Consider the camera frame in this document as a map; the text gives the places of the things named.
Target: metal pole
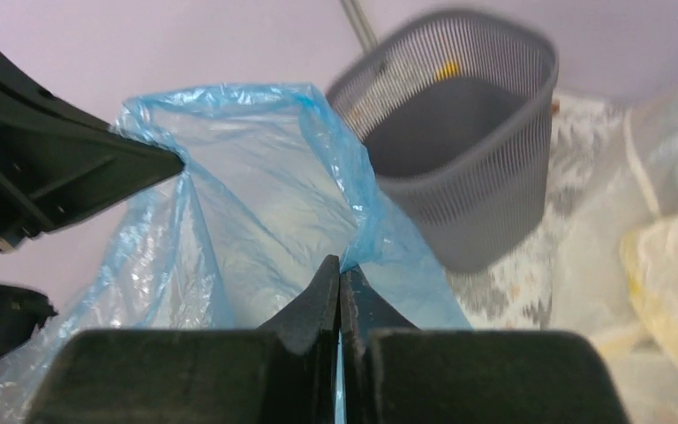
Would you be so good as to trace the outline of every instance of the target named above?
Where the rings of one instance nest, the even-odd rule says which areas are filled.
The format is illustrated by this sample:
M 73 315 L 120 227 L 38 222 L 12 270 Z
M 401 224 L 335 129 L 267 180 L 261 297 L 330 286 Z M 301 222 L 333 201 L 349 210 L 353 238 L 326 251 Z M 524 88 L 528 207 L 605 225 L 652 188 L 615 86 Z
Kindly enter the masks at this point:
M 352 25 L 355 35 L 360 41 L 360 46 L 365 53 L 372 50 L 377 44 L 378 39 L 375 38 L 375 32 L 367 20 L 367 16 L 360 5 L 360 0 L 341 0 L 344 13 L 347 15 L 347 20 Z

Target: blue plastic bag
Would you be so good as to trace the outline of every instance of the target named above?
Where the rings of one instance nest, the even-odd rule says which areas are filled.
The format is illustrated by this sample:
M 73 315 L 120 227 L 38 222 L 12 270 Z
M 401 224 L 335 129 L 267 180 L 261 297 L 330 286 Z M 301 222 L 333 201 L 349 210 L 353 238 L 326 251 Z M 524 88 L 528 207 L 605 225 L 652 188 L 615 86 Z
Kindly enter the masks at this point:
M 469 328 L 443 269 L 315 87 L 147 95 L 125 104 L 116 127 L 177 151 L 185 171 L 128 200 L 94 283 L 0 360 L 0 423 L 25 417 L 77 332 L 252 328 L 294 299 L 327 254 L 342 256 L 342 270 L 360 264 L 419 327 Z

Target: screw hole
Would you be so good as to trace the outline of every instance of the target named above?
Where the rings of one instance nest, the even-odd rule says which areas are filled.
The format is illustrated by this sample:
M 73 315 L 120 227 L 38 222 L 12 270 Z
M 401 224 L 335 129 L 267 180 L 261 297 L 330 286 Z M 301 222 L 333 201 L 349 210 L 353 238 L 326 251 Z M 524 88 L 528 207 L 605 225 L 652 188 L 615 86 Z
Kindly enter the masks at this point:
M 50 93 L 50 91 L 46 90 L 45 88 L 39 88 L 37 90 L 37 94 L 48 100 L 53 100 L 56 98 L 52 93 Z

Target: trash can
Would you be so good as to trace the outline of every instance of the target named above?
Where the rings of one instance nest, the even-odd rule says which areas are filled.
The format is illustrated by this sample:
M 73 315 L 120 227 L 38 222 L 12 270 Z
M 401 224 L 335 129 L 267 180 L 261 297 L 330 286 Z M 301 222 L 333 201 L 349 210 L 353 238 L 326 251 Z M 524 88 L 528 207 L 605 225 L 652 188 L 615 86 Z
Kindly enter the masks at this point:
M 445 10 L 391 35 L 327 98 L 438 261 L 473 273 L 544 214 L 557 70 L 545 36 Z

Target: mesh wastebasket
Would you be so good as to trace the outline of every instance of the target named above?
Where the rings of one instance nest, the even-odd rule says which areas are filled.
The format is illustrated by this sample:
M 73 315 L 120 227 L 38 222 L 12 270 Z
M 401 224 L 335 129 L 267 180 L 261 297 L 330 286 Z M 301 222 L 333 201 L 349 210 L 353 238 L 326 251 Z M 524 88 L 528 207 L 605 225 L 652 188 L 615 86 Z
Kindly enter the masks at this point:
M 397 31 L 329 89 L 381 190 L 447 269 L 485 268 L 541 221 L 557 64 L 538 33 L 445 10 Z

